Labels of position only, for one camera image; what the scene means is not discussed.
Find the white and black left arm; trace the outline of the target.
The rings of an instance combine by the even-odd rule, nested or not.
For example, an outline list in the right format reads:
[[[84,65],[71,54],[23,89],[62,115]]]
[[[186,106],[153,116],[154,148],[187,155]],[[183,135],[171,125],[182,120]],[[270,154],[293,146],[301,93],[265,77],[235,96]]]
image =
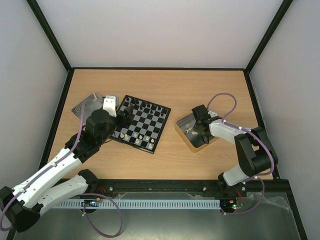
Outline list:
[[[101,107],[88,118],[82,112],[78,133],[56,157],[22,183],[13,188],[4,186],[0,190],[0,217],[11,223],[10,227],[2,226],[1,231],[15,229],[24,232],[60,202],[77,195],[94,195],[98,178],[88,169],[63,183],[58,181],[96,154],[117,127],[128,127],[133,109],[131,105],[122,113],[116,113],[115,106]]]

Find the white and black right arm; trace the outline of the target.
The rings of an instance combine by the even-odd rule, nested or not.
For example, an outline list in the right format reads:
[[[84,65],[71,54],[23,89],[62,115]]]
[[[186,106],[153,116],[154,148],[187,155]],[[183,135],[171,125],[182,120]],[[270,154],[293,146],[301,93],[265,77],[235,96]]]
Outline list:
[[[218,176],[217,187],[222,195],[229,196],[239,183],[273,173],[277,156],[263,128],[245,128],[210,115],[196,117],[195,127],[207,139],[220,138],[235,145],[238,164]]]

